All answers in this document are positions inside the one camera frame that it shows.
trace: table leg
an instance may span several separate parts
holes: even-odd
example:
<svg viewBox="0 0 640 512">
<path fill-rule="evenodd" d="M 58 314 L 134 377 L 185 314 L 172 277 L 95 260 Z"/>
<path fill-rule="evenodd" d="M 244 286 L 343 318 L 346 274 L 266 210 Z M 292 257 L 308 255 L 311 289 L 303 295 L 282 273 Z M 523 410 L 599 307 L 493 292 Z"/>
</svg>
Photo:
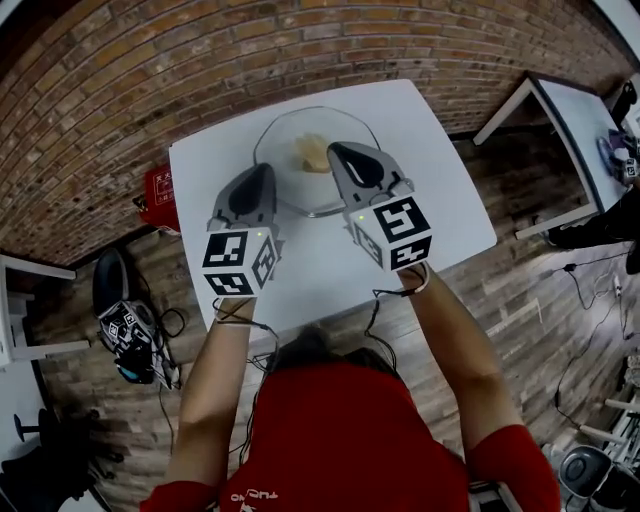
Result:
<svg viewBox="0 0 640 512">
<path fill-rule="evenodd" d="M 607 441 L 615 444 L 624 444 L 627 441 L 624 437 L 615 436 L 611 432 L 605 432 L 604 430 L 588 427 L 587 425 L 580 425 L 580 432 L 598 441 Z"/>
<path fill-rule="evenodd" d="M 640 413 L 640 403 L 637 402 L 620 402 L 619 400 L 611 400 L 610 398 L 607 398 L 604 403 L 605 405 L 615 407 L 616 409 Z"/>
<path fill-rule="evenodd" d="M 516 89 L 511 97 L 505 102 L 500 110 L 498 110 L 489 122 L 485 124 L 478 134 L 473 138 L 473 143 L 476 146 L 482 144 L 489 136 L 500 126 L 504 120 L 511 115 L 511 113 L 517 109 L 524 99 L 529 96 L 529 93 L 533 90 L 533 84 L 528 78 L 522 82 L 522 85 Z"/>
<path fill-rule="evenodd" d="M 34 347 L 13 347 L 11 350 L 15 361 L 33 361 L 35 359 L 45 359 L 54 354 L 64 354 L 65 352 L 75 352 L 89 348 L 87 340 L 72 341 L 70 343 L 57 343 L 55 345 L 36 345 Z"/>
<path fill-rule="evenodd" d="M 569 224 L 571 222 L 584 219 L 585 217 L 590 217 L 591 215 L 595 215 L 596 213 L 598 213 L 598 211 L 598 207 L 595 204 L 589 203 L 570 212 L 558 215 L 553 219 L 541 222 L 540 224 L 535 224 L 526 229 L 516 231 L 516 238 L 518 240 L 522 240 L 523 238 L 542 233 L 543 231 L 548 231 L 551 228 L 557 228 L 558 226 Z"/>
<path fill-rule="evenodd" d="M 29 272 L 31 274 L 39 274 L 41 276 L 57 277 L 59 279 L 75 279 L 76 273 L 72 270 L 66 270 L 60 267 L 52 267 L 50 265 L 42 265 L 40 263 L 33 263 L 32 261 L 25 261 L 18 258 L 12 258 L 11 256 L 1 255 L 0 260 L 2 265 L 14 270 L 21 270 L 22 272 Z"/>
<path fill-rule="evenodd" d="M 11 361 L 11 346 L 13 333 L 11 332 L 11 315 L 9 314 L 9 297 L 7 294 L 6 274 L 0 262 L 0 365 Z"/>
<path fill-rule="evenodd" d="M 14 300 L 24 300 L 24 301 L 31 301 L 31 300 L 36 300 L 36 296 L 32 293 L 21 293 L 21 292 L 7 292 L 9 300 L 14 299 Z"/>
</svg>

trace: white tabletop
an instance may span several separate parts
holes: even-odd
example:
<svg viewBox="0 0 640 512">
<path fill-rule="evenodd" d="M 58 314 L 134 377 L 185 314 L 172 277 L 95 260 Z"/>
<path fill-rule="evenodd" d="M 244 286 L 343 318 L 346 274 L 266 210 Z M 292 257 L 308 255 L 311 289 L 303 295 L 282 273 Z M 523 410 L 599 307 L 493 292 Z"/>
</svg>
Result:
<svg viewBox="0 0 640 512">
<path fill-rule="evenodd" d="M 608 210 L 626 190 L 611 176 L 596 146 L 598 137 L 608 138 L 609 128 L 618 129 L 611 114 L 600 97 L 594 94 L 547 80 L 538 80 L 538 83 L 560 114 L 582 155 L 600 210 Z"/>
<path fill-rule="evenodd" d="M 593 0 L 640 61 L 640 14 L 629 0 Z"/>
<path fill-rule="evenodd" d="M 435 270 L 455 265 L 496 243 L 478 193 L 453 144 L 409 80 L 358 85 L 265 107 L 182 139 L 171 147 L 171 171 L 187 261 L 207 326 L 213 290 L 202 260 L 218 192 L 252 164 L 256 141 L 276 116 L 329 106 L 364 121 L 383 151 L 414 181 L 433 229 L 428 258 Z M 297 327 L 373 298 L 373 288 L 400 287 L 356 246 L 341 215 L 308 219 L 279 208 L 282 260 L 258 299 L 255 320 L 276 331 Z"/>
</svg>

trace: black cable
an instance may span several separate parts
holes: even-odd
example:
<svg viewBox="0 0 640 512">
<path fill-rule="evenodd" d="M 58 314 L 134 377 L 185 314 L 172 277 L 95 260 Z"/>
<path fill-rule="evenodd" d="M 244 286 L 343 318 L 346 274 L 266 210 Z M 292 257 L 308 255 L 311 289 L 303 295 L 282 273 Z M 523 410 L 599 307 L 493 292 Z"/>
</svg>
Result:
<svg viewBox="0 0 640 512">
<path fill-rule="evenodd" d="M 244 302 L 240 303 L 239 306 L 237 306 L 236 308 L 234 308 L 232 311 L 222 311 L 216 304 L 217 302 L 220 300 L 220 298 L 216 298 L 213 303 L 211 304 L 211 306 L 213 307 L 213 309 L 216 312 L 216 322 L 220 325 L 246 325 L 246 326 L 253 326 L 253 327 L 258 327 L 259 329 L 262 329 L 264 331 L 268 331 L 270 332 L 275 340 L 275 350 L 273 351 L 272 354 L 260 354 L 257 356 L 252 357 L 251 359 L 247 359 L 247 362 L 254 365 L 256 368 L 258 368 L 259 370 L 264 372 L 264 375 L 262 377 L 262 382 L 260 382 L 260 387 L 258 388 L 258 391 L 256 391 L 256 394 L 253 396 L 253 403 L 251 405 L 251 414 L 249 415 L 249 420 L 247 421 L 247 434 L 246 434 L 246 438 L 245 441 L 233 448 L 232 450 L 229 451 L 229 455 L 231 455 L 232 453 L 240 450 L 240 454 L 239 454 L 239 462 L 240 465 L 244 464 L 244 457 L 247 454 L 247 450 L 249 449 L 249 446 L 251 445 L 251 437 L 253 434 L 253 416 L 254 416 L 254 411 L 256 408 L 256 403 L 258 401 L 258 395 L 260 394 L 260 390 L 262 389 L 262 384 L 264 383 L 265 379 L 267 378 L 268 375 L 270 375 L 271 371 L 269 371 L 263 364 L 262 361 L 264 361 L 265 359 L 271 357 L 273 355 L 274 357 L 274 361 L 276 361 L 278 359 L 278 354 L 280 351 L 280 338 L 278 337 L 278 335 L 275 333 L 275 331 L 269 327 L 266 324 L 261 324 L 259 322 L 255 322 L 253 320 L 249 320 L 248 318 L 242 317 L 240 315 L 237 315 L 236 313 L 244 306 L 246 305 L 249 300 L 251 299 L 247 299 Z M 222 313 L 225 316 L 221 319 L 217 318 L 218 314 Z"/>
<path fill-rule="evenodd" d="M 264 137 L 267 134 L 267 132 L 269 131 L 269 129 L 279 119 L 281 119 L 283 117 L 286 117 L 288 115 L 294 114 L 296 112 L 302 112 L 304 110 L 314 110 L 314 109 L 333 110 L 334 112 L 339 112 L 339 113 L 344 114 L 345 116 L 348 116 L 348 117 L 354 119 L 355 121 L 359 122 L 360 124 L 362 124 L 367 129 L 367 131 L 369 132 L 369 134 L 371 135 L 371 137 L 375 141 L 377 148 L 380 149 L 380 143 L 378 142 L 378 139 L 376 138 L 375 134 L 373 133 L 373 130 L 362 119 L 360 119 L 359 117 L 354 116 L 353 114 L 349 114 L 349 112 L 345 112 L 344 110 L 340 110 L 338 108 L 327 107 L 327 106 L 324 106 L 324 105 L 317 105 L 317 106 L 312 106 L 312 107 L 303 107 L 303 108 L 299 108 L 299 109 L 296 109 L 296 110 L 291 110 L 290 112 L 285 112 L 284 114 L 280 114 L 273 121 L 271 121 L 267 125 L 267 127 L 264 129 L 264 131 L 262 132 L 260 137 L 258 137 L 258 141 L 256 142 L 255 146 L 253 146 L 253 165 L 257 165 L 258 164 L 257 152 L 258 152 L 258 146 L 260 145 L 260 142 L 262 142 L 262 139 L 264 139 Z"/>
<path fill-rule="evenodd" d="M 168 314 L 168 313 L 173 313 L 175 315 L 178 315 L 178 318 L 180 318 L 180 321 L 182 322 L 182 327 L 180 327 L 180 329 L 178 329 L 177 332 L 169 332 L 169 330 L 164 326 L 164 317 Z M 169 336 L 169 338 L 177 338 L 178 336 L 180 336 L 182 334 L 182 331 L 185 330 L 185 328 L 187 327 L 187 322 L 184 319 L 184 316 L 182 313 L 180 313 L 180 311 L 178 311 L 175 308 L 169 308 L 169 309 L 165 309 L 164 313 L 162 313 L 160 315 L 160 317 L 158 318 L 159 323 L 158 325 L 160 326 L 160 328 L 162 329 L 162 332 L 164 334 L 166 334 L 167 336 Z"/>
<path fill-rule="evenodd" d="M 592 264 L 598 263 L 600 261 L 613 260 L 615 258 L 620 258 L 621 256 L 627 256 L 630 252 L 631 252 L 631 250 L 628 250 L 628 251 L 625 251 L 625 252 L 621 252 L 620 254 L 614 254 L 613 256 L 607 256 L 605 258 L 598 258 L 597 260 L 592 260 L 592 261 L 585 261 L 584 263 L 567 263 L 564 267 L 555 269 L 554 272 L 559 272 L 560 270 L 564 270 L 565 272 L 572 272 L 577 267 L 584 267 L 585 265 L 592 265 Z"/>
<path fill-rule="evenodd" d="M 169 419 L 169 415 L 167 414 L 167 411 L 164 408 L 164 404 L 162 403 L 162 382 L 160 382 L 158 386 L 158 402 L 160 402 L 160 409 L 162 409 L 162 414 L 164 415 L 164 419 L 167 420 L 167 425 L 169 425 L 169 432 L 171 432 L 171 447 L 169 448 L 169 454 L 173 455 L 173 443 L 174 443 L 175 433 L 173 432 L 173 425 L 171 425 L 171 420 Z"/>
<path fill-rule="evenodd" d="M 421 280 L 421 283 L 416 286 L 415 288 L 409 289 L 409 290 L 403 290 L 403 291 L 393 291 L 393 290 L 372 290 L 373 291 L 373 296 L 376 298 L 376 301 L 373 305 L 373 311 L 371 312 L 371 318 L 369 319 L 369 323 L 367 325 L 367 327 L 364 330 L 364 335 L 367 338 L 370 338 L 376 342 L 378 342 L 380 345 L 382 345 L 388 352 L 389 354 L 389 362 L 391 363 L 391 367 L 393 368 L 393 371 L 397 371 L 397 367 L 398 367 L 398 358 L 396 357 L 396 353 L 393 350 L 393 348 L 391 347 L 391 345 L 383 340 L 382 338 L 380 338 L 379 336 L 376 336 L 375 334 L 371 333 L 371 328 L 373 327 L 373 325 L 375 324 L 376 321 L 376 317 L 378 316 L 378 312 L 380 311 L 380 295 L 395 295 L 397 297 L 408 297 L 410 295 L 413 295 L 414 293 L 417 293 L 418 290 L 422 290 L 424 285 L 427 283 L 427 279 L 428 279 L 428 275 L 429 275 L 429 271 L 427 269 L 427 267 L 424 265 L 424 263 L 420 263 L 420 268 L 422 268 L 422 270 L 424 271 L 424 275 L 420 274 L 420 272 L 418 272 L 417 270 L 415 270 L 414 268 L 408 268 L 407 270 L 413 274 L 415 274 L 416 276 L 418 276 Z"/>
<path fill-rule="evenodd" d="M 582 305 L 582 309 L 584 309 L 585 311 L 589 311 L 595 304 L 596 300 L 598 299 L 598 295 L 594 292 L 593 298 L 591 299 L 591 302 L 587 306 L 584 302 L 584 299 L 582 298 L 582 292 L 580 291 L 580 284 L 578 283 L 578 279 L 576 278 L 575 275 L 573 275 L 573 272 L 571 270 L 567 270 L 566 272 L 571 276 L 571 279 L 573 279 L 573 282 L 576 283 L 576 289 L 578 290 L 578 298 L 580 299 L 580 304 Z"/>
<path fill-rule="evenodd" d="M 635 301 L 631 301 L 629 306 L 624 309 L 622 307 L 622 301 L 623 301 L 623 296 L 622 296 L 622 292 L 620 292 L 620 330 L 622 331 L 622 339 L 624 341 L 629 341 L 631 338 L 633 338 L 636 334 L 638 334 L 637 332 L 630 332 L 627 334 L 627 323 L 629 321 L 629 310 L 631 309 L 631 306 L 635 303 Z"/>
<path fill-rule="evenodd" d="M 587 353 L 587 351 L 591 347 L 591 342 L 593 341 L 593 338 L 595 337 L 595 334 L 596 334 L 596 332 L 598 330 L 598 327 L 600 327 L 603 323 L 605 323 L 607 321 L 607 318 L 609 318 L 609 315 L 611 314 L 611 311 L 613 310 L 613 308 L 615 307 L 615 305 L 617 303 L 618 303 L 618 301 L 615 301 L 615 300 L 612 302 L 611 307 L 607 311 L 607 314 L 593 328 L 593 331 L 591 332 L 591 336 L 589 336 L 589 340 L 587 341 L 584 350 L 582 352 L 580 352 L 579 355 L 573 356 L 569 360 L 569 363 L 567 364 L 566 368 L 562 372 L 562 375 L 560 376 L 560 380 L 558 381 L 558 385 L 556 387 L 556 392 L 555 392 L 555 394 L 553 396 L 553 403 L 554 403 L 554 406 L 555 406 L 556 410 L 562 416 L 564 416 L 566 419 L 568 419 L 575 427 L 578 427 L 578 428 L 580 427 L 580 424 L 577 421 L 575 421 L 571 416 L 569 416 L 568 414 L 566 414 L 565 412 L 560 410 L 560 385 L 562 384 L 562 381 L 564 380 L 565 375 L 569 371 L 569 368 L 571 368 L 571 365 Z"/>
</svg>

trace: wooden floor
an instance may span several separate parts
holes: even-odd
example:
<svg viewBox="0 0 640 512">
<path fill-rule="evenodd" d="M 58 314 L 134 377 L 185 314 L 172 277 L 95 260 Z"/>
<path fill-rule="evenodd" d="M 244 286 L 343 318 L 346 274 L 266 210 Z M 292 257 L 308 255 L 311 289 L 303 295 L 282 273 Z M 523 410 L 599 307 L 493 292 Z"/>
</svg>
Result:
<svg viewBox="0 0 640 512">
<path fill-rule="evenodd" d="M 609 293 L 584 311 L 571 278 L 555 269 L 625 249 L 617 245 L 556 252 L 539 237 L 517 241 L 513 236 L 516 228 L 531 223 L 535 212 L 542 210 L 545 216 L 558 210 L 553 205 L 560 204 L 567 210 L 585 200 L 577 175 L 558 144 L 556 138 L 539 134 L 494 137 L 481 148 L 467 141 L 456 143 L 491 216 L 498 244 L 442 273 L 491 336 L 513 396 L 540 443 L 569 432 L 570 424 L 553 407 L 558 379 L 615 301 L 613 293 Z M 150 284 L 156 307 L 180 308 L 188 316 L 186 330 L 170 342 L 186 376 L 205 330 L 182 243 L 155 233 L 130 244 L 128 250 Z M 61 288 L 41 287 L 32 325 L 40 343 L 77 337 L 92 340 L 89 350 L 45 361 L 41 367 L 56 406 L 74 404 L 100 412 L 109 428 L 100 438 L 116 446 L 126 459 L 120 465 L 107 465 L 116 473 L 116 479 L 102 482 L 99 487 L 114 510 L 133 511 L 161 481 L 171 436 L 158 402 L 158 387 L 126 383 L 116 372 L 113 356 L 97 341 L 98 325 L 91 313 L 92 272 L 93 265 L 87 265 L 80 269 L 73 283 Z M 591 300 L 596 278 L 606 272 L 617 272 L 620 276 L 624 308 L 631 307 L 632 315 L 633 309 L 637 310 L 634 297 L 640 281 L 626 275 L 624 258 L 576 270 L 586 300 Z M 611 282 L 611 277 L 601 279 L 599 289 L 610 287 Z M 321 322 L 331 333 L 337 350 L 363 343 L 361 330 L 370 308 L 370 304 L 364 305 Z M 633 319 L 627 327 L 627 331 L 632 330 Z M 386 300 L 375 332 L 395 349 L 399 372 L 434 437 L 459 449 L 453 395 L 434 363 L 408 301 Z M 271 343 L 258 342 L 252 350 L 264 350 Z M 590 416 L 590 421 L 597 419 L 600 403 L 613 393 L 622 356 L 631 350 L 632 343 L 622 341 L 620 313 L 615 305 L 596 332 L 589 351 L 565 377 L 562 408 L 575 420 L 587 420 Z M 251 400 L 259 380 L 258 370 L 249 367 L 232 447 L 244 441 Z M 165 392 L 162 398 L 175 426 L 180 394 Z M 237 467 L 237 452 L 230 462 L 233 471 Z"/>
</svg>

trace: black chair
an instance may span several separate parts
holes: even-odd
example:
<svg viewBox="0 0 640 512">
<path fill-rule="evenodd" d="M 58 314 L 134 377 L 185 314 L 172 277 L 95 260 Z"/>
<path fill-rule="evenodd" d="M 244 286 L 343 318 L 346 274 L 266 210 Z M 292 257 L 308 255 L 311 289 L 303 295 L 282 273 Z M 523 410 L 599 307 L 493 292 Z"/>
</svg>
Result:
<svg viewBox="0 0 640 512">
<path fill-rule="evenodd" d="M 69 498 L 78 500 L 90 491 L 104 510 L 110 508 L 95 490 L 96 479 L 113 479 L 98 463 L 98 457 L 119 463 L 121 454 L 91 440 L 92 430 L 104 430 L 92 411 L 80 419 L 58 421 L 42 409 L 38 426 L 23 426 L 15 416 L 16 430 L 24 434 L 39 433 L 41 446 L 24 457 L 2 463 L 0 489 L 18 512 L 57 512 Z"/>
</svg>

